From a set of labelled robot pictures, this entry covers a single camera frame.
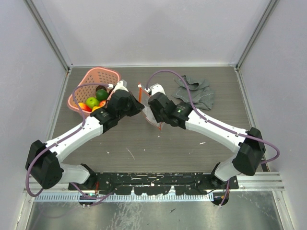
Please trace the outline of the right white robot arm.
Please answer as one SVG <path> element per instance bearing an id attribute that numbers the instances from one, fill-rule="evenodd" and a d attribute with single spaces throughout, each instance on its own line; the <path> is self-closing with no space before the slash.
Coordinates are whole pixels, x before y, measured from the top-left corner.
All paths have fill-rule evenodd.
<path id="1" fill-rule="evenodd" d="M 258 129 L 245 130 L 227 125 L 198 109 L 194 110 L 189 103 L 175 104 L 161 92 L 151 96 L 148 105 L 157 122 L 203 134 L 232 151 L 233 156 L 217 163 L 210 174 L 214 188 L 223 188 L 230 178 L 238 174 L 255 174 L 265 153 Z"/>

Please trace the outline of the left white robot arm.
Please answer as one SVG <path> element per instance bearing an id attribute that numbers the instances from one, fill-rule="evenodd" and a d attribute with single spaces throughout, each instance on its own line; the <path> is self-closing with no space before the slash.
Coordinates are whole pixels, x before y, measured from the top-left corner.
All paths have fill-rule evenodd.
<path id="1" fill-rule="evenodd" d="M 125 116 L 134 116 L 144 105 L 126 90 L 112 94 L 106 106 L 94 110 L 81 124 L 58 138 L 30 146 L 26 162 L 26 177 L 32 176 L 43 189 L 57 183 L 76 183 L 85 190 L 94 188 L 97 175 L 86 164 L 69 165 L 63 161 L 77 148 L 116 126 Z"/>

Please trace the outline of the yellow pear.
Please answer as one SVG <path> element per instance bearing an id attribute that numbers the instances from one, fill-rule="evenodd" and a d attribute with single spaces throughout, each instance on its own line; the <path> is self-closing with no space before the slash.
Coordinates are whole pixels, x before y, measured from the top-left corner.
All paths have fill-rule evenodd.
<path id="1" fill-rule="evenodd" d="M 92 112 L 94 112 L 95 110 L 100 109 L 100 108 L 102 108 L 102 107 L 101 107 L 101 106 L 94 106 L 94 107 L 92 108 Z"/>

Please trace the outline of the clear zip top bag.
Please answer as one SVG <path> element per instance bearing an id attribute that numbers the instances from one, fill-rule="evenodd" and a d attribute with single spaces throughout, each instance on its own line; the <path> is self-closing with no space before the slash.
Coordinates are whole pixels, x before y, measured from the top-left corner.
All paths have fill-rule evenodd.
<path id="1" fill-rule="evenodd" d="M 148 105 L 148 100 L 150 99 L 151 96 L 145 92 L 144 90 L 145 86 L 142 86 L 140 83 L 138 84 L 138 88 L 139 88 L 139 102 L 145 106 L 145 108 L 142 110 L 142 113 L 146 121 L 151 125 L 155 126 L 156 128 L 158 128 L 159 130 L 162 130 L 164 123 L 163 122 L 157 123 Z"/>

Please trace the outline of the pink plastic basket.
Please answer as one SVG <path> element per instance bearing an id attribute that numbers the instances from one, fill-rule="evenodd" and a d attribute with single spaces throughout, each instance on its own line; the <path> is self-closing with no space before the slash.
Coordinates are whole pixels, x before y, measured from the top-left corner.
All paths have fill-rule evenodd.
<path id="1" fill-rule="evenodd" d="M 89 116 L 90 113 L 93 112 L 93 109 L 88 107 L 86 103 L 87 99 L 90 97 L 96 98 L 96 91 L 99 89 L 104 89 L 109 94 L 108 98 L 104 99 L 104 102 L 106 102 L 106 100 L 109 100 L 111 97 L 111 89 L 108 88 L 108 85 L 112 84 L 115 86 L 120 80 L 120 74 L 114 70 L 103 67 L 95 67 L 90 69 L 79 83 L 79 86 L 85 84 L 87 84 L 87 86 L 78 88 L 75 91 L 74 95 L 77 103 L 75 103 L 73 100 L 72 94 L 69 96 L 67 100 L 68 108 L 81 115 L 81 112 L 78 109 L 79 105 L 85 116 Z"/>

